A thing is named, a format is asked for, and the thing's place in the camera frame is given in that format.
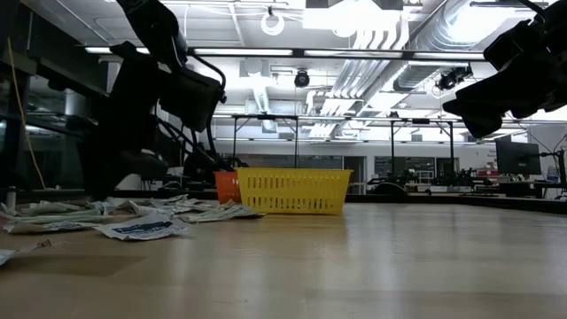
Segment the orange basket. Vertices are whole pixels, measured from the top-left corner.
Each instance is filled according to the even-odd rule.
[[[242,203],[237,172],[214,172],[214,179],[221,204],[231,199],[235,203]]]

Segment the desk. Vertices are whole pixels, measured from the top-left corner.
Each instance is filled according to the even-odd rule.
[[[0,268],[2,319],[552,319],[567,313],[564,217],[461,205],[347,204],[124,243],[54,247]]]
[[[564,189],[567,185],[560,183],[546,182],[510,182],[500,183],[500,189],[507,197],[534,196],[535,198],[545,198],[548,189]]]

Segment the wall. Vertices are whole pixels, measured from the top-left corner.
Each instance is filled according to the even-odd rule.
[[[565,135],[567,135],[567,126],[535,125],[529,127],[528,131],[532,134],[532,136],[528,136],[529,143],[539,144],[540,152],[553,151],[554,148],[556,148],[556,151],[560,150],[561,148],[567,149],[567,141],[565,141]],[[552,157],[540,158],[540,162],[541,172],[544,174],[548,172],[548,167],[555,167],[555,162]],[[558,195],[560,195],[559,190],[549,190],[547,198],[554,198]]]
[[[232,154],[232,142],[216,141],[220,153]],[[450,157],[448,144],[396,144],[395,156]],[[237,154],[293,154],[292,142],[237,141]],[[374,157],[390,156],[390,144],[299,144],[300,155],[362,156],[367,158],[367,178],[374,174]],[[495,157],[493,144],[458,144],[454,146],[454,156],[459,159],[461,168],[485,167]]]

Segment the light fixture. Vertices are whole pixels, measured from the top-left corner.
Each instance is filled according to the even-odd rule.
[[[308,142],[308,143],[349,143],[355,144],[359,143],[360,141],[346,141],[346,140],[337,140],[337,139],[300,139],[299,142]]]
[[[305,50],[306,57],[317,58],[401,58],[401,52],[365,51],[365,50]]]
[[[349,118],[343,116],[299,116],[299,120],[345,121]]]
[[[150,54],[150,51],[146,48],[136,48],[136,50],[143,54]],[[92,54],[113,54],[110,52],[109,47],[86,47],[85,51]]]
[[[116,0],[105,0],[107,3],[115,3]],[[258,6],[272,6],[278,8],[285,8],[288,7],[289,4],[287,2],[278,2],[278,1],[255,1],[255,0],[240,0],[240,1],[233,1],[233,0],[214,0],[214,1],[199,1],[199,0],[160,0],[160,2],[164,5],[204,5],[204,6],[226,6],[229,4],[235,6],[242,6],[242,7],[258,7]]]
[[[413,58],[437,61],[484,61],[485,56],[478,52],[416,52]]]
[[[292,142],[292,139],[285,139],[285,138],[254,138],[254,141],[259,142]]]
[[[214,141],[234,141],[234,138],[232,137],[214,137],[213,138]],[[237,141],[250,141],[249,138],[240,138],[237,137]]]
[[[451,67],[467,67],[467,62],[447,62],[447,61],[408,61],[410,66],[451,66]]]
[[[251,56],[264,56],[264,57],[290,57],[293,54],[293,50],[286,49],[195,49],[195,54],[199,56],[232,56],[232,57],[251,57]]]

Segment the ventilation duct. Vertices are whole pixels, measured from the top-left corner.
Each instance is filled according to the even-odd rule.
[[[241,63],[240,73],[241,77],[249,76],[252,80],[252,92],[254,93],[256,105],[258,106],[258,113],[270,113],[268,99],[268,62],[262,61],[259,58],[247,58]],[[263,121],[262,129],[273,131],[275,130],[274,123],[272,121]]]
[[[449,0],[409,44],[417,51],[468,51],[488,37],[508,17],[506,8],[471,7],[471,0]],[[439,66],[411,66],[395,61],[382,72],[366,95],[372,111],[360,116],[376,116],[397,105],[409,92],[421,87],[439,70]]]

